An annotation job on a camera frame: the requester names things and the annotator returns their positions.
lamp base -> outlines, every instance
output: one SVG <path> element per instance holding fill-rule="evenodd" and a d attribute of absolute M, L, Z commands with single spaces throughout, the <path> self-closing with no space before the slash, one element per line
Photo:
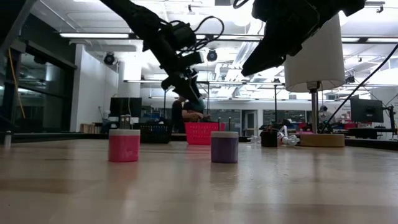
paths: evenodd
<path fill-rule="evenodd" d="M 302 134 L 300 146 L 309 147 L 345 147 L 344 134 Z"/>

red basket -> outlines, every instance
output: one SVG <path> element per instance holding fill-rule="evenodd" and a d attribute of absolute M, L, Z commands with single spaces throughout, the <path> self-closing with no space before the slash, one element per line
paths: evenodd
<path fill-rule="evenodd" d="M 224 128 L 225 124 L 222 123 L 220 131 L 224 131 Z M 212 131 L 218 131 L 218 123 L 185 123 L 188 144 L 209 146 Z"/>

door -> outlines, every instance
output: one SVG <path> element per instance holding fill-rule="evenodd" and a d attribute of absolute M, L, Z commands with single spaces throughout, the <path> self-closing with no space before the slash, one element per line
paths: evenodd
<path fill-rule="evenodd" d="M 257 136 L 257 111 L 244 112 L 244 132 L 246 136 Z"/>

white lampshade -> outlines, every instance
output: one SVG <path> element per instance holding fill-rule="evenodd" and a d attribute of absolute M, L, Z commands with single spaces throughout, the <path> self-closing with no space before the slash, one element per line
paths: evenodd
<path fill-rule="evenodd" d="M 309 92 L 307 82 L 319 81 L 324 90 L 344 85 L 344 60 L 338 16 L 303 43 L 303 49 L 285 62 L 286 90 Z"/>

wooden table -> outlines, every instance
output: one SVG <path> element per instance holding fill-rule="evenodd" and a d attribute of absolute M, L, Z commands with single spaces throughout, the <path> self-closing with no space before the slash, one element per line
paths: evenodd
<path fill-rule="evenodd" d="M 398 154 L 239 145 L 238 164 L 209 146 L 142 145 L 107 161 L 106 140 L 0 151 L 0 222 L 398 223 Z"/>

